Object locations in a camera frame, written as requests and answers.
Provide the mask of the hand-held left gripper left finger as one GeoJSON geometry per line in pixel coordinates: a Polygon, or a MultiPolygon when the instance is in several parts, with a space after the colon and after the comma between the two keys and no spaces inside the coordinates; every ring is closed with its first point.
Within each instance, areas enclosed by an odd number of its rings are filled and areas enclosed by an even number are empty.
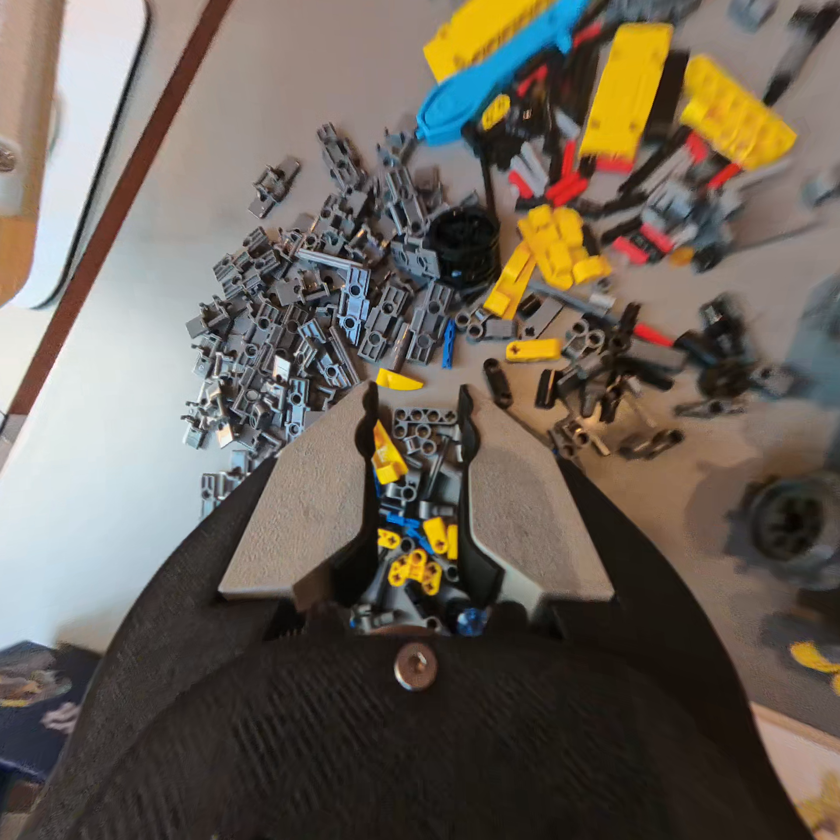
{"type": "Polygon", "coordinates": [[[229,601],[353,601],[375,568],[375,384],[361,384],[277,457],[218,586],[229,601]]]}

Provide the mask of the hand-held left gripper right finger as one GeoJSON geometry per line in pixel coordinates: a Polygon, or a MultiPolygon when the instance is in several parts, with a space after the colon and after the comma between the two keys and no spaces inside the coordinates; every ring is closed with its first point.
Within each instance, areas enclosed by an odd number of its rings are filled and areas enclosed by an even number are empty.
{"type": "Polygon", "coordinates": [[[611,601],[613,583],[552,451],[467,385],[458,422],[458,573],[471,601],[514,602],[529,616],[552,601],[611,601]]]}

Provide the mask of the toy brick instruction booklet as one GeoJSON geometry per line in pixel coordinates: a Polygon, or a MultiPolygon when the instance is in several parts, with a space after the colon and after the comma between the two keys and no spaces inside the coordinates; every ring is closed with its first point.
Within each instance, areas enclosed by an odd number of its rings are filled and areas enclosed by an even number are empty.
{"type": "Polygon", "coordinates": [[[814,838],[839,838],[839,740],[750,703],[765,751],[814,838]]]}

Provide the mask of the grey desk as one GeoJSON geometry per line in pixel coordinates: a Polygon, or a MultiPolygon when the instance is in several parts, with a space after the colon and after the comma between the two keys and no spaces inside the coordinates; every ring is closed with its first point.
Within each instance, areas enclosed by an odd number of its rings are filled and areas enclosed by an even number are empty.
{"type": "MultiPolygon", "coordinates": [[[[317,127],[333,122],[368,162],[384,127],[433,77],[425,43],[456,2],[234,2],[116,237],[2,474],[2,645],[103,650],[162,562],[197,525],[200,480],[226,467],[183,444],[196,397],[185,323],[215,293],[213,264],[257,222],[264,165],[301,173],[271,224],[313,214],[330,192],[317,127]]],[[[812,374],[804,397],[686,423],[647,463],[590,454],[585,472],[677,568],[715,624],[750,697],[838,734],[826,678],[775,649],[770,617],[793,591],[723,552],[728,512],[764,475],[838,465],[838,354],[811,331],[838,271],[838,206],[791,239],[740,250],[696,276],[616,264],[622,300],[657,329],[697,325],[723,291],[742,301],[772,361],[812,374]]]]}

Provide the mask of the pile of loose toy bricks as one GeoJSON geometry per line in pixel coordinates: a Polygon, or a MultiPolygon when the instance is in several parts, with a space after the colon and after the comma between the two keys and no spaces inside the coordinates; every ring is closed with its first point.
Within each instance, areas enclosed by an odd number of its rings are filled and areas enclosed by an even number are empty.
{"type": "MultiPolygon", "coordinates": [[[[556,2],[469,2],[425,45],[435,84],[477,63],[556,2]]],[[[318,216],[271,237],[263,227],[213,268],[222,296],[187,323],[202,389],[185,442],[215,434],[244,462],[203,478],[225,545],[218,586],[281,451],[377,367],[390,391],[424,387],[404,363],[451,368],[458,331],[507,342],[507,362],[543,372],[535,406],[579,411],[550,430],[558,464],[600,447],[581,420],[614,421],[642,383],[667,391],[687,364],[703,399],[678,417],[737,413],[752,392],[789,395],[793,376],[753,351],[737,302],[700,309],[703,330],[675,341],[614,312],[605,249],[635,265],[684,256],[709,271],[732,250],[741,194],[782,170],[802,135],[778,104],[838,22],[838,2],[797,8],[762,96],[718,61],[673,45],[698,2],[587,2],[572,48],[539,52],[453,143],[417,138],[416,116],[386,130],[377,169],[327,122],[318,144],[334,185],[318,216]]],[[[405,592],[416,624],[465,633],[483,615],[462,587],[458,510],[464,476],[458,408],[398,406],[373,428],[375,567],[351,602],[353,627],[393,617],[405,592]]]]}

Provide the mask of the blue cardboard box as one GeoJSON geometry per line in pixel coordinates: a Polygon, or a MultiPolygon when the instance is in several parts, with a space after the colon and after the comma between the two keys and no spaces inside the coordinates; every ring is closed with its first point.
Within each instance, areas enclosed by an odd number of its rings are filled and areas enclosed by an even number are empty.
{"type": "Polygon", "coordinates": [[[55,769],[102,657],[25,640],[1,651],[2,815],[23,811],[55,769]]]}

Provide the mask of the blue curved toy panel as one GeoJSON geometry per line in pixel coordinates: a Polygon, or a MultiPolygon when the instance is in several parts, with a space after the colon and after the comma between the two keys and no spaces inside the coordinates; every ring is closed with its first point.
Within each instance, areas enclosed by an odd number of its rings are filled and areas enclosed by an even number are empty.
{"type": "Polygon", "coordinates": [[[430,146],[456,142],[463,127],[531,58],[549,47],[570,52],[574,27],[587,5],[583,1],[554,3],[488,57],[439,81],[416,114],[417,138],[430,146]]]}

